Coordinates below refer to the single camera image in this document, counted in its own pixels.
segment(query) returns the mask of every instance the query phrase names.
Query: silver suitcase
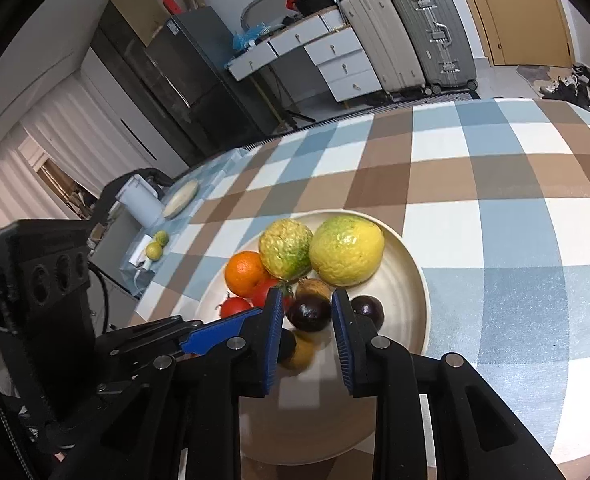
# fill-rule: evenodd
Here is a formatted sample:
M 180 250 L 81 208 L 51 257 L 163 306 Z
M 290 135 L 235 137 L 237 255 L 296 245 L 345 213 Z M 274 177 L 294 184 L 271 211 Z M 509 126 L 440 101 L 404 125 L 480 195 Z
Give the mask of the silver suitcase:
M 342 11 L 387 92 L 424 87 L 415 49 L 390 0 L 342 0 Z
M 478 87 L 469 40 L 453 0 L 393 0 L 433 93 Z

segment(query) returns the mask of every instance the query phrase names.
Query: drawer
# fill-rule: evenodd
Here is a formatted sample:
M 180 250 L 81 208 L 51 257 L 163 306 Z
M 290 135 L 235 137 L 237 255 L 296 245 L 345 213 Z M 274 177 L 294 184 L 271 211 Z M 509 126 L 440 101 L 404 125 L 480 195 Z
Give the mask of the drawer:
M 371 92 L 381 90 L 379 79 L 377 79 L 373 70 L 338 79 L 329 83 L 328 87 L 331 89 L 333 97 L 335 97 L 338 103 L 359 95 L 370 94 Z
M 229 65 L 229 72 L 232 73 L 235 79 L 240 81 L 275 59 L 277 59 L 277 54 L 275 54 L 268 41 L 263 41 L 235 59 Z
M 328 29 L 319 16 L 304 20 L 297 25 L 272 37 L 269 41 L 278 56 L 283 56 L 294 48 L 310 43 L 310 41 L 328 34 Z
M 331 10 L 330 12 L 326 12 L 321 16 L 322 21 L 326 25 L 326 28 L 330 31 L 336 30 L 336 28 L 341 28 L 346 25 L 339 9 Z
M 313 63 L 319 65 L 349 52 L 361 50 L 361 43 L 353 29 L 349 27 L 314 41 L 305 48 Z
M 369 57 L 363 50 L 351 52 L 345 56 L 326 61 L 317 67 L 327 83 L 344 77 L 373 70 Z

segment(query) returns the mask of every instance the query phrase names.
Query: white container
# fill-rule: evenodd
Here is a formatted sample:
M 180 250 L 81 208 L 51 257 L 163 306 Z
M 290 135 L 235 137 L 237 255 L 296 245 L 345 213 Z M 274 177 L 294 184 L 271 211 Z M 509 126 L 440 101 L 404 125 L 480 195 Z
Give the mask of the white container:
M 145 229 L 160 219 L 164 210 L 164 205 L 157 199 L 155 190 L 138 174 L 129 178 L 115 198 Z

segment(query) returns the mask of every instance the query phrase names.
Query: tomato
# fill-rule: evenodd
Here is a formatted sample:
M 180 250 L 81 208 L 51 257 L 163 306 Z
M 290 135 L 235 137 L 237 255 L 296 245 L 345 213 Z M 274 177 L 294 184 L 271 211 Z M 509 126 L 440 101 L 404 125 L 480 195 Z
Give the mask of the tomato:
M 239 314 L 240 312 L 249 310 L 252 307 L 244 298 L 238 298 L 237 296 L 229 297 L 221 304 L 219 317 L 224 319 L 225 317 L 233 316 L 233 314 Z
M 293 304 L 293 293 L 291 292 L 291 288 L 284 282 L 276 280 L 275 278 L 265 280 L 265 282 L 262 282 L 255 287 L 251 299 L 253 306 L 263 308 L 264 303 L 266 303 L 268 291 L 274 286 L 281 288 L 281 304 L 284 311 L 288 310 L 291 304 Z

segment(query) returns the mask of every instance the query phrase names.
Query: beige plate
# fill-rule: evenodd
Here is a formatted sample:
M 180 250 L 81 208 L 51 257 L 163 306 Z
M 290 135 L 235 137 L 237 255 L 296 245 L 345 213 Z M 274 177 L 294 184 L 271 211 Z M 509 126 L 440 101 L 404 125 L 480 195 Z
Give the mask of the beige plate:
M 320 210 L 293 218 L 315 232 L 324 220 L 337 214 L 375 222 L 382 228 L 386 243 L 375 275 L 349 288 L 349 297 L 369 294 L 378 298 L 385 312 L 379 333 L 413 353 L 423 353 L 429 334 L 428 290 L 424 274 L 399 235 L 379 220 L 354 211 Z M 258 239 L 249 240 L 241 250 L 257 251 Z M 217 305 L 226 298 L 227 290 L 222 269 L 204 293 L 196 318 L 204 323 L 219 319 Z M 283 326 L 293 328 L 286 318 Z M 240 439 L 246 456 L 269 464 L 319 462 L 351 449 L 373 433 L 375 400 L 348 395 L 332 326 L 315 336 L 321 348 L 307 370 L 295 375 L 278 365 L 273 388 L 265 399 L 241 399 Z
M 175 191 L 171 200 L 168 201 L 164 208 L 164 218 L 173 218 L 179 215 L 180 211 L 184 209 L 194 198 L 197 193 L 200 183 L 196 180 L 189 180 L 180 189 Z

